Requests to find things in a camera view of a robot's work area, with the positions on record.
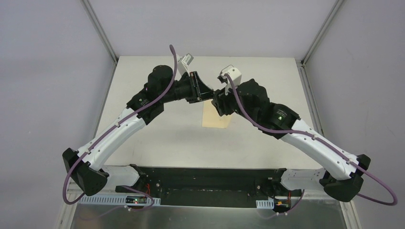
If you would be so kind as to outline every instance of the gray wall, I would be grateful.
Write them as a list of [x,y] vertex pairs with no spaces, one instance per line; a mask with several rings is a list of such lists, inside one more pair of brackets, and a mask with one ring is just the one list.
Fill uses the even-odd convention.
[[79,0],[0,3],[0,228],[52,228],[113,63]]
[[118,55],[301,59],[335,0],[90,0]]
[[[389,184],[399,204],[362,198],[363,228],[405,223],[405,1],[347,1],[307,65],[325,136],[354,154],[367,154],[370,172]],[[362,193],[389,194],[368,177]]]

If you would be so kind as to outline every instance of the white cable holder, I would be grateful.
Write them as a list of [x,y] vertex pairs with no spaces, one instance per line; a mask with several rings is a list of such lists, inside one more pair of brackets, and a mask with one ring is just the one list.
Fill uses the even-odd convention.
[[346,160],[346,164],[350,165],[350,162],[353,162],[352,158],[349,158],[348,160]]
[[[152,200],[147,198],[146,203],[127,203],[127,197],[134,197],[132,195],[102,195],[97,194],[94,196],[83,196],[79,204],[93,204],[93,205],[123,205],[123,206],[149,206],[152,204]],[[155,200],[155,204],[153,206],[160,206],[160,198],[153,198]]]
[[256,208],[258,209],[274,209],[274,200],[256,200]]
[[180,76],[183,76],[185,73],[190,76],[189,65],[193,60],[194,57],[188,53],[187,55],[181,57],[179,61],[177,61],[177,70],[179,71]]
[[242,73],[233,65],[228,65],[226,68],[221,70],[221,73],[219,73],[219,76],[223,79],[223,81],[227,82],[225,86],[225,95],[228,95],[229,89],[232,89],[232,86],[228,82],[228,78],[226,77],[226,75],[229,75],[229,77],[234,82],[235,87],[237,88],[240,85]]

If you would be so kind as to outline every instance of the robotic arm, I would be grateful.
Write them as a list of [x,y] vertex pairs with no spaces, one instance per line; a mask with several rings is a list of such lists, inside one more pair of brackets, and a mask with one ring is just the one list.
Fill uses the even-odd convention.
[[[240,83],[242,75],[232,65],[223,69],[218,77],[221,82],[227,83],[225,88],[212,90],[202,82],[197,72],[188,71],[188,65],[192,59],[193,57],[188,54],[179,60],[179,72],[182,77],[174,81],[168,92],[158,102],[133,115],[134,111],[151,103],[168,87],[173,71],[166,65],[159,65],[153,69],[143,89],[133,96],[127,103],[127,107],[103,132],[77,151],[70,148],[65,150],[63,159],[67,171],[71,170],[79,158],[82,158],[73,169],[71,178],[87,196],[96,194],[105,186],[132,186],[138,181],[139,172],[133,167],[104,166],[104,163],[131,135],[162,113],[164,103],[180,99],[185,99],[189,103],[212,99],[220,116],[235,112],[270,130],[299,130],[311,133],[313,138],[298,133],[274,134],[263,131],[297,147],[324,167],[317,170],[285,170],[281,180],[274,181],[285,189],[324,190],[331,197],[344,202],[350,201],[360,191],[363,182],[362,172],[321,142],[315,141],[315,138],[328,142],[365,170],[370,163],[367,156],[355,156],[332,144],[312,130],[290,108],[270,102],[266,89],[253,79]],[[237,87],[236,96],[239,96],[248,117],[240,109],[228,79],[231,79]]]

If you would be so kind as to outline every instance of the metal frame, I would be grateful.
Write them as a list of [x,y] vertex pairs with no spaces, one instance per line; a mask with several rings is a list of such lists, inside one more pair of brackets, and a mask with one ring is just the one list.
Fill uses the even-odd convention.
[[320,123],[320,117],[318,113],[318,105],[315,100],[314,93],[312,91],[312,87],[307,77],[307,73],[305,68],[302,66],[301,63],[297,63],[298,73],[301,78],[302,87],[304,88],[305,98],[307,99],[307,104],[309,107],[311,119],[314,125],[314,129],[316,132],[323,134],[322,124]]
[[[67,194],[68,199],[76,199],[79,194]],[[62,209],[59,212],[58,221],[55,228],[57,229],[69,229],[73,222],[73,216],[76,212],[77,203],[73,205],[62,204]]]
[[106,105],[106,102],[107,102],[108,92],[110,91],[110,87],[111,87],[111,84],[113,82],[113,78],[114,78],[114,74],[115,74],[116,69],[117,69],[117,64],[114,65],[113,72],[111,73],[111,78],[110,78],[110,82],[108,83],[106,95],[104,96],[103,105],[101,106],[100,114],[97,117],[97,124],[96,124],[96,129],[94,130],[94,133],[93,133],[93,137],[96,137],[96,135],[97,135],[98,126],[100,125],[101,116],[103,115],[104,106]]
[[310,59],[311,55],[315,52],[315,49],[317,48],[317,46],[320,44],[323,36],[325,35],[325,32],[330,27],[330,24],[332,23],[333,18],[336,16],[336,14],[340,10],[342,4],[345,1],[346,0],[336,0],[336,2],[333,5],[331,11],[329,12],[328,16],[326,17],[326,20],[324,21],[324,23],[322,24],[320,30],[318,31],[317,35],[315,36],[314,41],[312,42],[312,44],[309,47],[307,53],[305,54],[304,59],[301,62],[304,67],[307,64],[308,60]]
[[360,224],[359,216],[357,215],[354,202],[353,201],[350,201],[348,203],[341,202],[341,208],[347,228],[362,229],[362,225]]
[[108,54],[112,58],[115,66],[118,63],[118,57],[114,52],[113,47],[111,46],[110,41],[108,40],[108,37],[106,35],[106,32],[104,31],[103,27],[101,26],[100,21],[98,20],[98,17],[96,13],[94,12],[93,7],[91,6],[91,3],[89,0],[81,0],[81,3],[83,5],[83,8],[85,9],[91,23],[93,24],[98,36],[101,39],[101,42],[103,43],[104,47],[107,49]]

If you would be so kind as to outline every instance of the white table surface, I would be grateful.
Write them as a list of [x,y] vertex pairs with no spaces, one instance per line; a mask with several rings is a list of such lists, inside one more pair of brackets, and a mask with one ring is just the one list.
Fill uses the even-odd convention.
[[[138,93],[156,65],[173,67],[170,56],[121,56],[107,96],[98,131],[108,126]],[[190,71],[203,82],[223,88],[216,78],[233,64],[242,81],[254,78],[270,101],[289,106],[310,126],[312,121],[293,58],[195,57]],[[130,137],[106,165],[208,168],[320,168],[310,157],[281,140],[263,134],[233,114],[226,129],[202,127],[203,103],[185,100],[164,105],[164,112]]]

